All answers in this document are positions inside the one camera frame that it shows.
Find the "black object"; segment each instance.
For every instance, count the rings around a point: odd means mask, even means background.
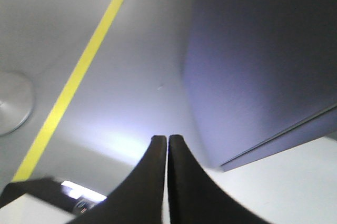
[[[224,170],[337,130],[337,0],[195,0],[185,82]]]
[[[0,208],[23,194],[30,194],[67,212],[73,212],[76,200],[63,193],[63,186],[51,178],[9,183],[0,197]]]
[[[69,224],[160,224],[166,162],[166,138],[152,137],[143,158],[107,198]]]
[[[203,171],[180,135],[168,144],[171,224],[267,224],[222,191]]]

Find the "yellow stripe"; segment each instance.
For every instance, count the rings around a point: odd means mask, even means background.
[[[123,0],[112,0],[12,181],[28,179],[87,72]]]

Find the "round ceiling fixture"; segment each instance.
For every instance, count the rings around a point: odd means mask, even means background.
[[[32,82],[24,75],[0,71],[0,136],[22,125],[33,109]]]

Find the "white surface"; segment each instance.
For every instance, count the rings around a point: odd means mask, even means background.
[[[74,215],[28,194],[0,209],[1,224],[62,224]]]
[[[323,137],[237,169],[206,172],[275,224],[337,223],[337,141]]]

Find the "yellow line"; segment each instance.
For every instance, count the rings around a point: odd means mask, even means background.
[[[20,167],[16,171],[12,181],[22,181],[28,179],[33,173],[42,153],[47,147],[52,135],[54,134],[63,114],[70,104],[75,92],[80,85],[85,73],[87,72],[93,58],[95,57],[100,45],[110,28],[123,0],[111,0],[106,12],[104,13],[99,25],[92,35],[87,47],[83,51],[71,76],[65,84],[61,94],[57,98],[46,121],[37,134],[33,144],[28,150]]]

